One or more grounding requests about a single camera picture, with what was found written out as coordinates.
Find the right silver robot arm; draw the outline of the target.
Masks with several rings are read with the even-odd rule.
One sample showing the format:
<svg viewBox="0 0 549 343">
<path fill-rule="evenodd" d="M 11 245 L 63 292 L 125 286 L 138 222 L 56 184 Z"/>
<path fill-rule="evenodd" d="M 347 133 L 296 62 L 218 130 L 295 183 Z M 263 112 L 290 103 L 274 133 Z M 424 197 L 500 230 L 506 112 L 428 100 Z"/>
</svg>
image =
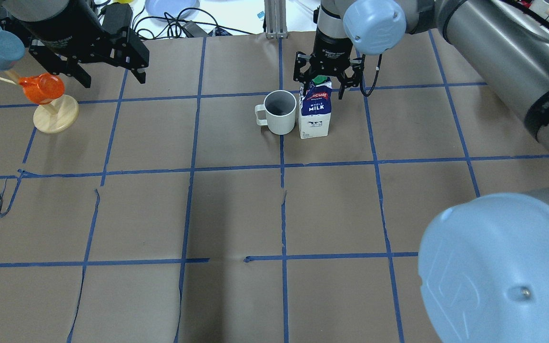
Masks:
<svg viewBox="0 0 549 343">
<path fill-rule="evenodd" d="M 290 343 L 438 343 L 418 272 L 446 208 L 549 185 L 549 157 L 436 29 L 384 54 L 370 98 L 333 102 L 329 135 L 284 140 Z"/>
</svg>

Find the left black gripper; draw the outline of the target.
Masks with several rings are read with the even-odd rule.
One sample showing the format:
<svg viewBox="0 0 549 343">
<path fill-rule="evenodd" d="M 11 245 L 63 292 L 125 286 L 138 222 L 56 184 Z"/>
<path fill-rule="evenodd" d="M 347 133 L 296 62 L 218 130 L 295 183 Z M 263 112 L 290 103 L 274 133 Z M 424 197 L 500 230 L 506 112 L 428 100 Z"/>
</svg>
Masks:
<svg viewBox="0 0 549 343">
<path fill-rule="evenodd" d="M 102 23 L 92 0 L 30 0 L 29 53 L 50 74 L 73 77 L 86 89 L 92 77 L 83 63 L 123 67 L 145 84 L 150 52 L 139 35 L 131 25 L 122 35 L 110 35 Z"/>
</svg>

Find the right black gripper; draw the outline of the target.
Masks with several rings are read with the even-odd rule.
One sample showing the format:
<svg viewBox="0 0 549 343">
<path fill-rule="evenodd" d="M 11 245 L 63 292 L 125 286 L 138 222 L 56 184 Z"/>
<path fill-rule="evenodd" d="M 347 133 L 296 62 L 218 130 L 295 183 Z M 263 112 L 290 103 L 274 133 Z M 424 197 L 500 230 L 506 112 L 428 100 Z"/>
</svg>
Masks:
<svg viewBox="0 0 549 343">
<path fill-rule="evenodd" d="M 361 58 L 351 59 L 353 43 L 346 38 L 334 38 L 316 29 L 312 53 L 298 51 L 295 56 L 293 79 L 300 83 L 299 95 L 306 96 L 309 81 L 317 76 L 334 77 L 340 82 L 338 99 L 344 97 L 346 88 L 358 87 L 363 76 Z"/>
</svg>

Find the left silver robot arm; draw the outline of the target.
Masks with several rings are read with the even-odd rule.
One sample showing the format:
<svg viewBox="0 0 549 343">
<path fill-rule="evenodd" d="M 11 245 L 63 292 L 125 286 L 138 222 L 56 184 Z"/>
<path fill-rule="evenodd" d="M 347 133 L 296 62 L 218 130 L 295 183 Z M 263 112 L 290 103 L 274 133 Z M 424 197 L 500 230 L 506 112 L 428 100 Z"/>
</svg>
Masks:
<svg viewBox="0 0 549 343">
<path fill-rule="evenodd" d="M 47 72 L 63 74 L 85 88 L 87 63 L 129 70 L 144 84 L 150 52 L 132 29 L 132 9 L 93 0 L 0 0 L 0 70 L 28 52 Z"/>
</svg>

